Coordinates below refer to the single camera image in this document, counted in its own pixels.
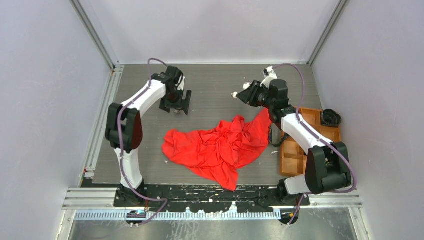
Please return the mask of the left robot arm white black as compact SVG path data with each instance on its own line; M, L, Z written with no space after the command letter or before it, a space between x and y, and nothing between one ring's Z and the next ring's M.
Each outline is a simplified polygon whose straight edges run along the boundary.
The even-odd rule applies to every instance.
M189 113L192 91L185 90L184 73L175 66L165 72L152 74L146 85L122 103L108 107L105 139L118 158L121 189L133 206L146 200L144 178L140 171L139 147L143 140L142 117L156 102L159 109Z

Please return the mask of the white faucet with chrome head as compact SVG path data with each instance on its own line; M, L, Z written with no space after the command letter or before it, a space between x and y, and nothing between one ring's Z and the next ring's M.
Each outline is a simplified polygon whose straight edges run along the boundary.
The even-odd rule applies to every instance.
M247 90L247 89L248 89L251 85L252 85L252 84L251 84L250 82L245 82L245 83L242 85L242 88L241 88L241 89L239 89L238 91L234 91L234 92L231 94L231 97L232 97L232 98L234 98L234 99L236 99L236 98L237 98L237 95L238 95L240 92L243 92L243 91Z

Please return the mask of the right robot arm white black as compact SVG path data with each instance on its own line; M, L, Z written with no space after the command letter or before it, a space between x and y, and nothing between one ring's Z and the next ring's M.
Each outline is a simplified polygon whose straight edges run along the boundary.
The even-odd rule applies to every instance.
M353 183L347 146L329 140L306 122L299 109L289 103L286 81L273 79L263 84L255 80L232 97L252 107L266 108L271 122L306 153L305 173L284 179L283 188L277 192L281 204L291 205L298 194L340 192Z

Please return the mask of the silver metal pipe fitting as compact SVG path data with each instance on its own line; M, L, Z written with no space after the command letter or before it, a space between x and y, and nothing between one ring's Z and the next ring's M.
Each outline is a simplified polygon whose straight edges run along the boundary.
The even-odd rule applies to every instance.
M180 109L176 109L176 110L174 111L174 113L175 113L175 114L177 114L177 115L179 115L179 114L183 113L183 111L182 111L182 110L180 110Z

